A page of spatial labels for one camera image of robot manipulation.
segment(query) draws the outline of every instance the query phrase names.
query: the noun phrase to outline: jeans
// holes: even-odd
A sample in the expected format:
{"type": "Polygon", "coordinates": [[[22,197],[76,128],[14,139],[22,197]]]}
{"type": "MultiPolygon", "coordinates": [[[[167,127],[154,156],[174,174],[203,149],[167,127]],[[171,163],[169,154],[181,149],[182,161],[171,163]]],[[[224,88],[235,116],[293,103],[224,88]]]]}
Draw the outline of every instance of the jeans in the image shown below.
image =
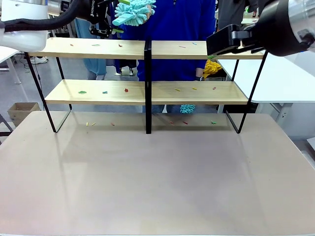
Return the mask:
{"type": "MultiPolygon", "coordinates": [[[[152,105],[152,113],[162,113],[164,105],[152,105]]],[[[181,112],[181,105],[166,105],[167,113],[179,114],[181,112]]],[[[146,112],[146,107],[142,107],[142,112],[146,112]]]]}

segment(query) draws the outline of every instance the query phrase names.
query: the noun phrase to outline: shelf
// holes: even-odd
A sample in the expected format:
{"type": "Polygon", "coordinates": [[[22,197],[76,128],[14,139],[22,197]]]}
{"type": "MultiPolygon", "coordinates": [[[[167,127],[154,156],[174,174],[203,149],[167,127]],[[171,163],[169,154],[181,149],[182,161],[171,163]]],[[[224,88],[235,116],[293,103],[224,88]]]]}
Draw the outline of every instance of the shelf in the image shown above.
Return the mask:
{"type": "MultiPolygon", "coordinates": [[[[228,53],[215,59],[262,59],[261,52],[228,53]]],[[[207,59],[206,41],[152,41],[152,59],[207,59]]]]}
{"type": "Polygon", "coordinates": [[[234,82],[152,82],[152,104],[156,105],[242,105],[246,104],[247,100],[234,82]]]}
{"type": "MultiPolygon", "coordinates": [[[[30,56],[98,59],[144,59],[144,41],[49,38],[41,52],[30,56]]],[[[262,59],[262,53],[226,54],[216,59],[262,59]]],[[[205,41],[152,41],[152,59],[207,59],[205,41]]]]}
{"type": "Polygon", "coordinates": [[[55,104],[144,105],[144,82],[61,80],[45,100],[55,104]]]}
{"type": "MultiPolygon", "coordinates": [[[[45,100],[55,104],[145,105],[144,94],[144,82],[62,80],[45,100]]],[[[246,103],[247,98],[234,82],[152,82],[154,105],[246,103]]]]}
{"type": "Polygon", "coordinates": [[[62,58],[144,59],[144,44],[144,41],[55,37],[47,39],[44,50],[29,53],[29,55],[62,58]]]}

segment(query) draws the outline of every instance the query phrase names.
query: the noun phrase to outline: yellow cloth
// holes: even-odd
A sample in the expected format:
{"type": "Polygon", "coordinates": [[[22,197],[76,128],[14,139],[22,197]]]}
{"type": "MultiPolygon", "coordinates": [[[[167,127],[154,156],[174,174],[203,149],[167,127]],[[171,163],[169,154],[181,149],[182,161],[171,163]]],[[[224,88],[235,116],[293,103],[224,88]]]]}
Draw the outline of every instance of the yellow cloth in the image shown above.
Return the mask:
{"type": "Polygon", "coordinates": [[[203,71],[204,78],[207,78],[209,75],[213,75],[221,70],[222,67],[219,63],[213,62],[211,60],[207,60],[205,70],[203,71]]]}

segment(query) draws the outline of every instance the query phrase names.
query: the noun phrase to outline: cardboard box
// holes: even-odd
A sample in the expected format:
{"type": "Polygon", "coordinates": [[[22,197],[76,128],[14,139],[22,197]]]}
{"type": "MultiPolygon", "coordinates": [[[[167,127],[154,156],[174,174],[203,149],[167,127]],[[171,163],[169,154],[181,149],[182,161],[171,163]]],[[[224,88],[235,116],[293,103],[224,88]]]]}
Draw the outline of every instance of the cardboard box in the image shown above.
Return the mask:
{"type": "Polygon", "coordinates": [[[8,110],[8,114],[17,127],[33,111],[41,111],[37,102],[17,102],[8,110]]]}

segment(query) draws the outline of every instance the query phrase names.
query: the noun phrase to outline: beige tabletop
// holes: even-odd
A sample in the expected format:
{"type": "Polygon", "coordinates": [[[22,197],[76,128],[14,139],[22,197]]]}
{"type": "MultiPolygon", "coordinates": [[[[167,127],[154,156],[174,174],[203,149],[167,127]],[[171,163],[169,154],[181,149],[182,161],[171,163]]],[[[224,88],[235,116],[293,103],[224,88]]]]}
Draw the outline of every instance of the beige tabletop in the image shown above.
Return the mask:
{"type": "Polygon", "coordinates": [[[0,233],[315,233],[315,171],[269,116],[144,120],[74,112],[54,134],[30,114],[0,146],[0,233]]]}

